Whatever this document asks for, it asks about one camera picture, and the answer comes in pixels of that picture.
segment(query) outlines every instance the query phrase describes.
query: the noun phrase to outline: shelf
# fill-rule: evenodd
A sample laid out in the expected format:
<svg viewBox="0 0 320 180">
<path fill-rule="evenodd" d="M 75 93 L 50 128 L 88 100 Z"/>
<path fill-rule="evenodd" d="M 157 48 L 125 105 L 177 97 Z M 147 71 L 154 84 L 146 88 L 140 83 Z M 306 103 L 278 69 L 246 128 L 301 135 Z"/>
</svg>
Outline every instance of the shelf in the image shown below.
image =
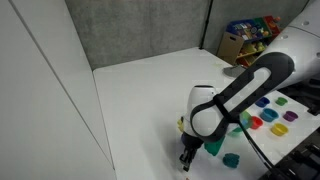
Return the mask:
<svg viewBox="0 0 320 180">
<path fill-rule="evenodd" d="M 254 55 L 254 54 L 258 54 L 258 53 L 261 53 L 263 52 L 264 50 L 262 51 L 256 51 L 256 52 L 252 52 L 252 53 L 247 53 L 247 54 L 244 54 L 244 55 L 241 55 L 241 56 L 237 56 L 237 59 L 239 58 L 243 58 L 243 57 L 247 57 L 247 56 L 251 56 L 251 55 Z"/>
</svg>

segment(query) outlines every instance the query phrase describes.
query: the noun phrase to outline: white table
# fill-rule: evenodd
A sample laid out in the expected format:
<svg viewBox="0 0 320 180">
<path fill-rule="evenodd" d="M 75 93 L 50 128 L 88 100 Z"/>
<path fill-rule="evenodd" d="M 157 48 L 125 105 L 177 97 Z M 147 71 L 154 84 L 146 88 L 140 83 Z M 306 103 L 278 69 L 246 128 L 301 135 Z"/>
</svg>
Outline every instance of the white table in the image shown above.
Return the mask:
<svg viewBox="0 0 320 180">
<path fill-rule="evenodd" d="M 207 51 L 192 48 L 94 71 L 118 180 L 248 180 L 267 171 L 243 134 L 227 136 L 217 157 L 202 147 L 190 171 L 182 171 L 179 156 L 184 146 L 177 120 L 186 113 L 189 92 L 199 84 L 212 85 L 220 92 L 233 80 L 222 74 L 228 66 Z M 287 123 L 289 134 L 276 137 L 268 123 L 249 130 L 273 163 L 320 126 L 319 116 L 307 113 L 305 106 L 288 97 L 286 106 L 277 106 L 274 100 L 279 96 L 286 97 L 279 92 L 266 96 L 272 101 L 269 107 L 299 115 L 294 123 Z M 248 111 L 255 115 L 261 108 L 253 105 Z M 240 155 L 237 169 L 222 164 L 229 152 Z"/>
</svg>

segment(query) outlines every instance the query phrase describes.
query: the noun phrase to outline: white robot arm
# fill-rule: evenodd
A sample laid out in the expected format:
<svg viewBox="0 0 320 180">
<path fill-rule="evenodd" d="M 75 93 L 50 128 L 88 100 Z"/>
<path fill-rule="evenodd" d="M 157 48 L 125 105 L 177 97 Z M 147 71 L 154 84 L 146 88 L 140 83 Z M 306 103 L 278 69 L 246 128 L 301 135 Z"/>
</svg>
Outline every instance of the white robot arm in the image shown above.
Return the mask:
<svg viewBox="0 0 320 180">
<path fill-rule="evenodd" d="M 232 119 L 261 97 L 320 72 L 319 7 L 319 0 L 309 5 L 221 93 L 212 86 L 195 86 L 191 90 L 182 136 L 186 148 L 180 157 L 185 170 L 203 142 L 221 139 L 235 123 Z"/>
</svg>

